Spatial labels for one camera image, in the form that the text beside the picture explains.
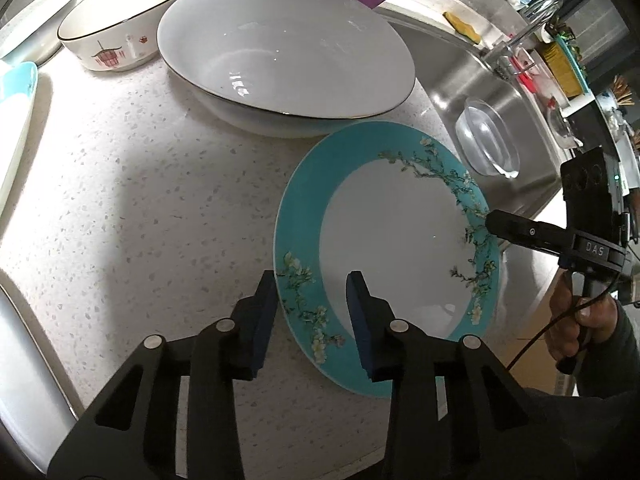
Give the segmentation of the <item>person right hand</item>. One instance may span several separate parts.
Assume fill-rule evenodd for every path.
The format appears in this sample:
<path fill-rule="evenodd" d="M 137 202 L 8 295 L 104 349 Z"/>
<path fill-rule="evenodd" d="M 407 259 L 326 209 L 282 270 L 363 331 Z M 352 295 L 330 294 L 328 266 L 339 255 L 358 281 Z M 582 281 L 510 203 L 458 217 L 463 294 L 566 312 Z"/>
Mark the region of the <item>person right hand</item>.
<path fill-rule="evenodd" d="M 544 334 L 544 341 L 554 362 L 572 358 L 578 353 L 580 330 L 585 328 L 590 333 L 590 342 L 602 344 L 608 341 L 615 332 L 618 321 L 617 302 L 611 295 L 603 296 L 590 306 L 575 313 L 563 316 L 574 304 L 574 296 L 570 288 L 570 279 L 565 271 L 558 272 L 558 279 L 553 289 L 549 307 L 551 319 L 559 319 Z"/>

